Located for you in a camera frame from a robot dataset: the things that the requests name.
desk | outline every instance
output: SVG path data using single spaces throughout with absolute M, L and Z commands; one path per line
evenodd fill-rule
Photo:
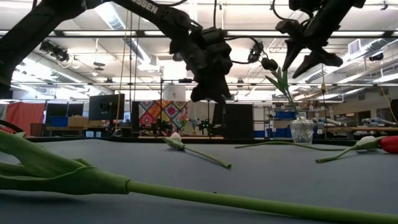
M 327 128 L 329 133 L 347 133 L 348 139 L 354 139 L 354 132 L 356 131 L 384 131 L 384 132 L 398 132 L 398 128 L 390 127 L 335 127 Z
M 397 156 L 383 152 L 349 152 L 344 159 L 316 164 L 315 159 L 337 152 L 296 146 L 235 149 L 231 144 L 187 144 L 230 162 L 233 166 L 228 170 L 189 152 L 171 151 L 164 143 L 86 139 L 40 144 L 58 155 L 81 157 L 103 170 L 149 184 L 398 214 Z M 16 161 L 6 154 L 0 154 L 0 160 Z M 74 196 L 1 190 L 0 208 L 4 224 L 323 223 L 134 193 Z
M 164 136 L 139 136 L 141 139 L 155 139 Z M 182 139 L 224 139 L 223 136 L 181 136 Z
M 50 137 L 52 137 L 53 131 L 78 131 L 80 136 L 84 135 L 84 131 L 86 128 L 84 127 L 45 127 L 47 131 L 49 131 Z

tulip stem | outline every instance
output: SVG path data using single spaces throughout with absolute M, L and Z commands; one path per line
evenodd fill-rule
M 184 147 L 184 149 L 188 150 L 188 151 L 191 151 L 191 152 L 194 152 L 194 153 L 197 153 L 197 154 L 199 154 L 199 155 L 201 155 L 203 157 L 206 157 L 206 158 L 212 160 L 213 162 L 215 162 L 215 163 L 217 163 L 217 164 L 219 164 L 219 165 L 221 165 L 221 166 L 223 166 L 223 167 L 225 167 L 227 169 L 232 168 L 232 165 L 229 162 L 223 161 L 223 160 L 221 160 L 219 158 L 216 158 L 216 157 L 211 156 L 209 154 L 206 154 L 204 152 L 197 151 L 197 150 L 194 150 L 194 149 L 190 149 L 190 148 L 187 148 L 186 146 Z
M 285 142 L 285 141 L 269 141 L 269 142 L 260 142 L 257 144 L 250 144 L 250 145 L 245 145 L 245 146 L 237 146 L 235 147 L 235 149 L 242 149 L 245 147 L 251 147 L 251 146 L 262 146 L 262 145 L 292 145 L 292 146 L 298 146 L 298 147 L 305 147 L 307 149 L 314 149 L 314 150 L 318 150 L 318 151 L 344 151 L 344 149 L 322 149 L 319 147 L 313 147 L 313 146 L 309 146 L 306 144 L 297 144 L 297 143 L 293 143 L 293 142 Z
M 127 190 L 139 194 L 209 203 L 227 207 L 289 215 L 293 217 L 337 223 L 398 223 L 398 215 L 360 212 L 339 208 L 317 207 L 296 203 L 275 202 L 233 195 L 213 194 L 196 190 L 178 189 L 129 181 Z
M 353 147 L 349 147 L 346 150 L 344 150 L 343 152 L 339 153 L 336 156 L 332 156 L 332 157 L 327 157 L 327 158 L 321 158 L 321 159 L 317 159 L 315 160 L 315 162 L 317 163 L 323 163 L 323 162 L 329 162 L 329 161 L 334 161 L 338 158 L 340 158 L 341 156 L 343 156 L 344 154 L 346 154 L 347 152 L 350 152 L 352 150 L 358 150 L 359 147 L 357 145 L 353 146 Z

red curtain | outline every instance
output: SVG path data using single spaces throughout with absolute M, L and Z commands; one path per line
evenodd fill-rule
M 44 103 L 12 103 L 7 107 L 7 121 L 30 136 L 31 123 L 43 123 Z

blue bin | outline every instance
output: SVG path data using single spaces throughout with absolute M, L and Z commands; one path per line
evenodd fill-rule
M 291 111 L 277 111 L 275 113 L 275 118 L 277 119 L 295 119 L 295 112 Z
M 67 127 L 68 117 L 52 116 L 50 117 L 51 127 Z
M 271 128 L 267 128 L 267 134 L 269 138 L 286 138 L 287 137 L 287 128 L 277 128 L 276 132 L 272 132 Z
M 286 128 L 286 137 L 291 138 L 292 137 L 292 130 L 290 128 Z
M 265 131 L 254 131 L 254 137 L 255 138 L 264 138 L 266 136 Z

green stem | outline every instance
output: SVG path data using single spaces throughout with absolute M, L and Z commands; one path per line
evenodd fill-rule
M 197 151 L 197 150 L 194 150 L 194 149 L 190 149 L 190 148 L 187 148 L 187 147 L 184 147 L 184 149 L 185 150 L 189 150 L 189 151 L 194 152 L 194 153 L 197 153 L 197 154 L 199 154 L 199 155 L 201 155 L 203 157 L 206 157 L 206 158 L 212 160 L 213 162 L 216 162 L 217 164 L 219 164 L 219 165 L 221 165 L 221 166 L 223 166 L 223 167 L 225 167 L 227 169 L 232 168 L 232 165 L 229 162 L 223 161 L 223 160 L 221 160 L 219 158 L 216 158 L 216 157 L 211 156 L 209 154 L 206 154 L 204 152 Z
M 32 176 L 24 166 L 0 162 L 0 175 L 7 176 Z
M 313 146 L 308 146 L 305 144 L 297 144 L 293 142 L 285 142 L 285 141 L 270 141 L 270 142 L 260 142 L 257 144 L 251 144 L 251 145 L 246 145 L 246 146 L 237 146 L 235 149 L 242 149 L 245 147 L 251 147 L 251 146 L 261 146 L 261 145 L 292 145 L 292 146 L 298 146 L 298 147 L 305 147 L 307 149 L 314 149 L 314 150 L 319 150 L 319 151 L 344 151 L 344 149 L 321 149 L 318 147 L 313 147 Z
M 297 117 L 298 117 L 299 119 L 301 119 L 300 114 L 299 114 L 299 111 L 297 110 L 296 105 L 294 105 L 293 97 L 292 97 L 292 95 L 290 94 L 289 89 L 287 89 L 286 92 L 287 92 L 287 94 L 288 94 L 287 99 L 290 101 L 290 104 L 292 105 L 294 111 L 297 113 Z
M 235 208 L 289 215 L 311 220 L 337 223 L 398 223 L 398 215 L 360 212 L 339 208 L 317 207 L 296 203 L 275 202 L 233 195 L 214 194 L 196 190 L 185 190 L 160 185 L 129 181 L 127 190 L 139 194 L 155 195 L 191 202 L 209 203 Z
M 343 156 L 344 154 L 346 154 L 347 152 L 350 152 L 350 151 L 353 151 L 353 150 L 359 150 L 359 147 L 357 145 L 349 147 L 346 150 L 344 150 L 343 152 L 339 153 L 337 156 L 317 159 L 317 160 L 315 160 L 315 162 L 323 163 L 323 162 L 334 161 L 334 160 L 340 158 L 341 156 Z

